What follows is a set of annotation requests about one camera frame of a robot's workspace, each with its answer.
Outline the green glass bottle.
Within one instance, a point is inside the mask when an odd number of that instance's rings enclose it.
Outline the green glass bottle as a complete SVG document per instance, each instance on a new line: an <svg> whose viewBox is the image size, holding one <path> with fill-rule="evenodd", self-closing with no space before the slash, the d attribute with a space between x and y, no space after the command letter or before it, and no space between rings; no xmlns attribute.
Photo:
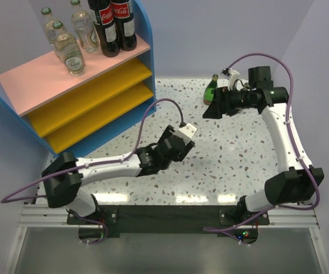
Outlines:
<svg viewBox="0 0 329 274"><path fill-rule="evenodd" d="M218 78L219 78L218 74L214 74L211 78L211 81L205 88L205 91L203 93L203 103L206 105L210 105L213 100L214 90L218 86Z"/></svg>

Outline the blue shelf with coloured boards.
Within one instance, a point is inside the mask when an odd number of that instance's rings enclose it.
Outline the blue shelf with coloured boards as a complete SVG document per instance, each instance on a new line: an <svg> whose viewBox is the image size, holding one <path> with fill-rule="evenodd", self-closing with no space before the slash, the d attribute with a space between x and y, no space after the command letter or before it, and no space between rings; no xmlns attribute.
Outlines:
<svg viewBox="0 0 329 274"><path fill-rule="evenodd" d="M137 47L113 58L84 53L86 71L70 75L50 52L0 74L0 117L15 122L51 154L83 157L156 108L153 33L133 2Z"/></svg>

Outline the clear soda bottle shelved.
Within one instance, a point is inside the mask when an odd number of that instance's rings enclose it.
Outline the clear soda bottle shelved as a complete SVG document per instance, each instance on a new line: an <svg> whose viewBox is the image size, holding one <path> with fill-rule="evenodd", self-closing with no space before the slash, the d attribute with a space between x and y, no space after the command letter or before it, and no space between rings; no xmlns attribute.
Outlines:
<svg viewBox="0 0 329 274"><path fill-rule="evenodd" d="M73 13L71 21L81 48L88 53L97 51L99 43L90 14L82 9L80 0L70 0Z"/></svg>

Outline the cola bottle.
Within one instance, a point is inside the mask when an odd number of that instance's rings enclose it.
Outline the cola bottle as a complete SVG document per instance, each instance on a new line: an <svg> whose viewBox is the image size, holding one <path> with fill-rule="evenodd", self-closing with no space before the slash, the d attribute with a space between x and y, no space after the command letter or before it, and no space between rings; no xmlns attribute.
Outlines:
<svg viewBox="0 0 329 274"><path fill-rule="evenodd" d="M87 2L103 55L106 57L117 56L120 49L110 1L88 0Z"/></svg>
<svg viewBox="0 0 329 274"><path fill-rule="evenodd" d="M110 1L118 31L119 46L124 51L134 50L137 46L133 2L131 0Z"/></svg>

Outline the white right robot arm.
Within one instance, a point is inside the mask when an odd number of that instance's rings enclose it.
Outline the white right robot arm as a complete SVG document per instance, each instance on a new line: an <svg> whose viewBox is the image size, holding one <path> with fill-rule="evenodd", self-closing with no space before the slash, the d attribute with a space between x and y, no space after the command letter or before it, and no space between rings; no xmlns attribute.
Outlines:
<svg viewBox="0 0 329 274"><path fill-rule="evenodd" d="M271 207L288 208L291 203L315 197L324 172L314 167L301 144L286 88L274 86L268 66L249 69L248 84L241 89L236 87L236 70L227 68L223 74L228 77L228 85L214 89L203 118L221 119L244 109L256 109L269 130L278 164L278 174L266 180L262 190L242 196L232 211L224 213L225 219L230 224L250 224Z"/></svg>

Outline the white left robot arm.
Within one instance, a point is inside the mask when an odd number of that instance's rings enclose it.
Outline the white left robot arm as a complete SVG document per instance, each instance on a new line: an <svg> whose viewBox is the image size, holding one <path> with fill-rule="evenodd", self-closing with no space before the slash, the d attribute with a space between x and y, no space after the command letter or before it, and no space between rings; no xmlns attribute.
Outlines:
<svg viewBox="0 0 329 274"><path fill-rule="evenodd" d="M64 152L42 172L49 208L67 207L87 224L96 223L100 217L97 199L81 187L100 180L137 178L166 170L172 162L184 160L195 145L197 130L191 123L177 130L167 126L158 142L107 158L76 158L72 152Z"/></svg>

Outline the clear soda bottle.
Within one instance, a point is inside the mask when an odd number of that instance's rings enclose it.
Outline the clear soda bottle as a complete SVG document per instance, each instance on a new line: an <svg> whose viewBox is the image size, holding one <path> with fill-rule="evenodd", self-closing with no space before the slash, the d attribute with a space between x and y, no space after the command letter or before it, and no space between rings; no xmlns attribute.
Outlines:
<svg viewBox="0 0 329 274"><path fill-rule="evenodd" d="M52 15L51 8L49 8L49 7L42 8L41 14L44 18L43 30L44 30L45 36L46 36L50 46L54 50L54 53L59 58L59 54L57 53L57 50L56 50L55 44L54 44L54 41L57 38L57 34L56 34L56 29L53 28L53 23L57 20Z"/></svg>
<svg viewBox="0 0 329 274"><path fill-rule="evenodd" d="M85 73L85 61L79 44L74 36L68 32L61 21L55 21L52 25L55 31L55 52L71 75Z"/></svg>

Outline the aluminium rail frame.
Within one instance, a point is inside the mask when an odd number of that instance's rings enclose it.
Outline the aluminium rail frame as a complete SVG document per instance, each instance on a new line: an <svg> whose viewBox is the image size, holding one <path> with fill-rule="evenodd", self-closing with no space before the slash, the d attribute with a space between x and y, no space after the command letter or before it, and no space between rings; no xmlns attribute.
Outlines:
<svg viewBox="0 0 329 274"><path fill-rule="evenodd" d="M5 273L329 273L314 211L236 226L231 205L103 205L108 230L27 204Z"/></svg>

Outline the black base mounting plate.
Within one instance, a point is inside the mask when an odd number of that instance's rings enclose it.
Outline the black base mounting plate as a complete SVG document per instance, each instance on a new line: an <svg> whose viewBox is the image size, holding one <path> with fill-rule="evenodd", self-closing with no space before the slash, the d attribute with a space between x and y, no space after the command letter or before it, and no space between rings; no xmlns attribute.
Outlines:
<svg viewBox="0 0 329 274"><path fill-rule="evenodd" d="M268 213L257 215L235 205L99 205L94 216L79 218L68 211L67 223L79 227L81 240L97 242L125 233L204 234L204 227L226 229L244 222L247 228L227 233L246 243L258 238L258 228L269 225Z"/></svg>

